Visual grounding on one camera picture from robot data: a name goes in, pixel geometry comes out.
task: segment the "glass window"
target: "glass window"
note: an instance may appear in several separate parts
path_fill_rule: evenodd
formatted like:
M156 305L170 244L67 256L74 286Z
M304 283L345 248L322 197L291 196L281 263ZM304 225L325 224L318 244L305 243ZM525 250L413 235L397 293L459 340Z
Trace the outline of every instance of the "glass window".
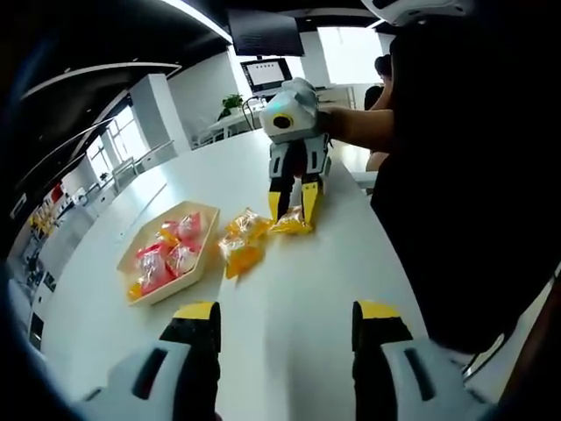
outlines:
M113 135L115 135L119 132L119 130L117 129L117 123L115 123L115 120L111 121L111 123L109 124L109 131Z
M148 146L140 136L131 107L125 107L119 112L109 128L110 137L121 161L126 161L131 157L136 160L149 151Z
M367 28L320 27L331 83L380 83L374 62L384 55L378 34Z
M102 181L102 175L110 175L113 170L113 166L109 161L109 156L103 147L103 142L100 137L97 137L86 151L91 167L96 173L96 177L99 181Z

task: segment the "monitor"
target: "monitor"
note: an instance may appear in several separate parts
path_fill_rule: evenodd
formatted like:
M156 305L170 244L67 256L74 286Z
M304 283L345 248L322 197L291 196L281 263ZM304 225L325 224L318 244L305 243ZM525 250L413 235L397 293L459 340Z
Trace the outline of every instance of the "monitor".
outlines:
M230 9L228 19L237 55L304 55L295 18L268 11Z
M245 78L254 94L266 95L292 79L285 59L246 61L242 63Z

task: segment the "table surface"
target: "table surface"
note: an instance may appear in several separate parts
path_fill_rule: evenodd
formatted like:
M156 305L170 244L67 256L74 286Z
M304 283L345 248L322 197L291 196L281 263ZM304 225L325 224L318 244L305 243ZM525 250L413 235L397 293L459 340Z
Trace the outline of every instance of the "table surface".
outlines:
M270 141L261 131L185 153L140 175L97 219L68 262L47 309L42 351L63 393L76 399L108 370L157 339L174 311L196 300L222 309L224 419L354 418L352 303L394 305L426 336L408 279L364 193L340 161L326 181L316 232L273 238L237 282L211 270L152 307L129 307L116 270L138 228L190 200L268 215Z

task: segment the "ceiling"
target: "ceiling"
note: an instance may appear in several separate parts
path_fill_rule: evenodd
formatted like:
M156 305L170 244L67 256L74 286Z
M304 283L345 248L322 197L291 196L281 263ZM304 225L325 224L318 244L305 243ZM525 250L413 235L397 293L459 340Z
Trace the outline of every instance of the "ceiling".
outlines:
M297 17L302 32L321 25L367 26L376 21L359 0L186 3L226 31L227 7L286 13ZM148 73L169 74L174 70L169 65L188 68L227 47L206 26L160 0L21 0L11 12L15 16L8 25L11 33L4 29L0 34L18 39L2 42L14 50L13 57L20 54L20 60L14 67L10 131L2 153L2 180L9 192L4 215L24 192L29 209L21 213L32 211L58 181L54 178L72 169L68 166L71 157L89 145L76 151L78 142L63 146L65 142L89 128L124 89ZM167 67L108 68L71 76L78 69L126 62L165 63ZM32 87L61 75L67 77L21 99Z

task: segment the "green plant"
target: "green plant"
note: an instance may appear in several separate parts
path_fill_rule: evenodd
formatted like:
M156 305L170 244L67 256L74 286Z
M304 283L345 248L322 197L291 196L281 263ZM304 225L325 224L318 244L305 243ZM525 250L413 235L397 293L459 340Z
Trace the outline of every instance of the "green plant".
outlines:
M239 94L228 95L225 99L222 100L222 106L226 110L231 110L232 108L241 108L243 103L244 98L242 98L242 96Z

